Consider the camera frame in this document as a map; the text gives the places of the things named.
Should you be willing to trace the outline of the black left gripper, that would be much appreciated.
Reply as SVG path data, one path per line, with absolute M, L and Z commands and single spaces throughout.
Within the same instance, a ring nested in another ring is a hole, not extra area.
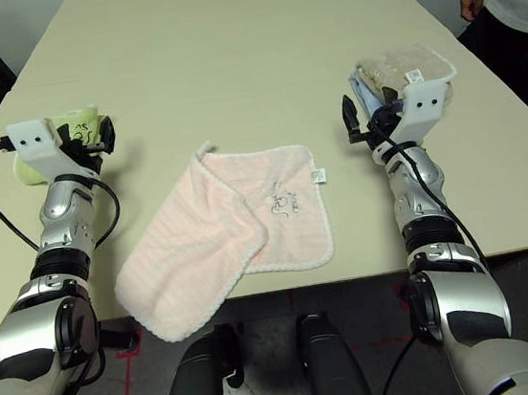
M 61 139 L 62 151 L 76 164 L 98 173 L 102 167 L 102 158 L 88 151 L 87 146 L 81 140 L 71 139 L 67 123 L 57 128 L 57 134 Z M 99 123 L 99 140 L 102 143 L 103 152 L 112 154 L 115 149 L 116 132 L 112 120 L 105 116 Z

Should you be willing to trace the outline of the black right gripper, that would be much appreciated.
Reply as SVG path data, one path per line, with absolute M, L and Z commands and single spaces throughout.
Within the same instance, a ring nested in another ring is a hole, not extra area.
M 382 93 L 386 105 L 395 104 L 399 100 L 399 93 L 393 88 L 383 86 Z M 367 129 L 362 131 L 354 101 L 344 95 L 341 102 L 342 118 L 348 140 L 353 144 L 367 143 L 370 150 L 375 150 L 380 144 L 385 143 L 401 120 L 395 113 L 382 111 L 375 114 L 367 124 Z

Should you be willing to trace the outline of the bystander hand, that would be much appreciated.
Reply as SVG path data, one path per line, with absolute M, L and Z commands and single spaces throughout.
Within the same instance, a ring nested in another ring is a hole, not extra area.
M 467 22 L 473 22 L 483 9 L 484 0 L 459 0 L 460 17 Z

